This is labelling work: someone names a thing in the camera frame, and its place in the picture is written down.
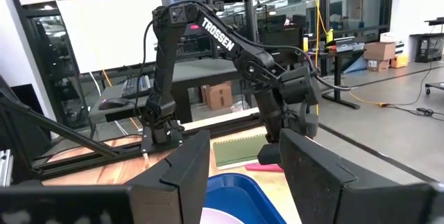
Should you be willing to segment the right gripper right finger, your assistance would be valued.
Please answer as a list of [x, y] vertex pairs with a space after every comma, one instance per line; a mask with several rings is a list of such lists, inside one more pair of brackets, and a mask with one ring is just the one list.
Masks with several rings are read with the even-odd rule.
[[345, 160], [288, 128], [280, 131], [279, 150], [302, 224], [335, 224], [344, 184], [356, 180]]

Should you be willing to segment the black keyboard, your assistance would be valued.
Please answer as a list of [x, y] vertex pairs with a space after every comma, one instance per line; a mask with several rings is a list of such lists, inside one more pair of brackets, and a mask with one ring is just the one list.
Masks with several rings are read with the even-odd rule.
[[149, 94], [151, 81], [147, 75], [140, 78], [134, 77], [124, 81], [121, 89], [121, 98], [136, 98], [136, 96], [146, 96]]

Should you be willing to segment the white whiteboard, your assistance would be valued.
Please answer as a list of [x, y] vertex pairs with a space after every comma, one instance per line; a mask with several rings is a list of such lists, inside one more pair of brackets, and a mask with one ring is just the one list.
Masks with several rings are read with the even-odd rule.
[[157, 38], [144, 31], [161, 0], [59, 0], [57, 6], [82, 74], [155, 62]]

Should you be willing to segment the white box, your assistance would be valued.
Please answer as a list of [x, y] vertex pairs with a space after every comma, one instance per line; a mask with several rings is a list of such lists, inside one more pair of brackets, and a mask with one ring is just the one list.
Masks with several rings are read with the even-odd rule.
[[388, 42], [396, 44], [405, 43], [405, 41], [397, 33], [394, 32], [381, 33], [379, 35], [379, 40], [380, 42]]

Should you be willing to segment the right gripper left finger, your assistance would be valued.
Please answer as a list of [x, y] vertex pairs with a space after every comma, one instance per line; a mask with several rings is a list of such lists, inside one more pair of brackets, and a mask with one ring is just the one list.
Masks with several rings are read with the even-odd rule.
[[127, 181], [134, 224], [199, 224], [210, 166], [210, 132], [201, 130]]

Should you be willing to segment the yellow box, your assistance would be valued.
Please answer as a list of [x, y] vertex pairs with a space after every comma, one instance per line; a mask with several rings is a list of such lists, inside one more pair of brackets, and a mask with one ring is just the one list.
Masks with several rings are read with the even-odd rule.
[[402, 67], [406, 67], [409, 63], [409, 56], [407, 54], [399, 54], [396, 55], [390, 61], [390, 68], [399, 69]]

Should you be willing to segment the green mat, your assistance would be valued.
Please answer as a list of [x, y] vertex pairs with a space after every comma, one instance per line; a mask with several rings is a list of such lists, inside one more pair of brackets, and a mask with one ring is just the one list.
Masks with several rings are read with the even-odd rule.
[[231, 169], [257, 163], [257, 154], [267, 144], [265, 135], [254, 135], [213, 143], [218, 170]]

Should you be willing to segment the black computer mouse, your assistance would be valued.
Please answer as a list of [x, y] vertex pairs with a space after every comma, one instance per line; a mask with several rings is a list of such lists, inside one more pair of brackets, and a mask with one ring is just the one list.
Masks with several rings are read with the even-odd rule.
[[107, 98], [100, 102], [98, 109], [99, 110], [109, 110], [113, 108], [123, 107], [129, 104], [129, 100], [127, 98]]

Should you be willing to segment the small brown cardboard box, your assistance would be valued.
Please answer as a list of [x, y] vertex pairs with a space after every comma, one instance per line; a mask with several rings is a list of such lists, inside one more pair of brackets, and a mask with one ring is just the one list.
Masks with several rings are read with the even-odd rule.
[[381, 72], [387, 71], [390, 65], [390, 60], [367, 60], [367, 70]]

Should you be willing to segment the grey desk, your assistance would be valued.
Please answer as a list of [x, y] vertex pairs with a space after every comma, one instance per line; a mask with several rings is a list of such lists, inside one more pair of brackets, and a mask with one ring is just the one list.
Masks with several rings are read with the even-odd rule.
[[[188, 89], [202, 85], [214, 85], [229, 80], [238, 80], [241, 76], [232, 61], [224, 59], [193, 60], [175, 64], [171, 93], [176, 102], [176, 116], [181, 123], [192, 121]], [[121, 85], [107, 87], [99, 100], [89, 111], [89, 119], [93, 124], [126, 119], [134, 116], [134, 105], [128, 104], [108, 110], [100, 110], [102, 101], [120, 95]]]

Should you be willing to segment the pink plastic cutlery piece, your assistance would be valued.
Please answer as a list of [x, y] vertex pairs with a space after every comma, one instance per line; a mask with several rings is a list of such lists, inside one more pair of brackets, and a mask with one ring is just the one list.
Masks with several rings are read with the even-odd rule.
[[245, 169], [248, 171], [267, 171], [267, 172], [283, 172], [283, 169], [277, 164], [262, 165], [260, 163], [247, 164]]

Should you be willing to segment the white round plate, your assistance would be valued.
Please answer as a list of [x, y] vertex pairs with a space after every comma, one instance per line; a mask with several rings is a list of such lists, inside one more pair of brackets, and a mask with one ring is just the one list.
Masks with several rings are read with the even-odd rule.
[[204, 207], [200, 224], [244, 224], [237, 217], [218, 209]]

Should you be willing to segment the black wheeled cart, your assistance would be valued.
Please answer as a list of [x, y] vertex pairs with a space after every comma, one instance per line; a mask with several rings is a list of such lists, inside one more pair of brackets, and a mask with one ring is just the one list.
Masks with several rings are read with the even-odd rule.
[[426, 84], [425, 84], [425, 93], [426, 93], [426, 95], [430, 95], [430, 93], [431, 93], [431, 88], [439, 89], [439, 90], [444, 91], [444, 82], [439, 82], [439, 83], [426, 83]]

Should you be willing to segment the blue plastic tray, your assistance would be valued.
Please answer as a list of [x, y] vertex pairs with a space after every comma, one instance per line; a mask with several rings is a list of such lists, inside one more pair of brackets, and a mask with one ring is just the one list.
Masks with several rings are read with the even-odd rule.
[[239, 173], [208, 178], [204, 206], [231, 214], [244, 224], [287, 224], [256, 181]]

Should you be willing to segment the black cabinet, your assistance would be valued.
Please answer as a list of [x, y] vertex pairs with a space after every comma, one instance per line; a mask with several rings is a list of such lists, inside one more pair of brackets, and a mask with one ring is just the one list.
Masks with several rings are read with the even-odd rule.
[[415, 62], [428, 63], [441, 60], [444, 53], [444, 33], [417, 36]]

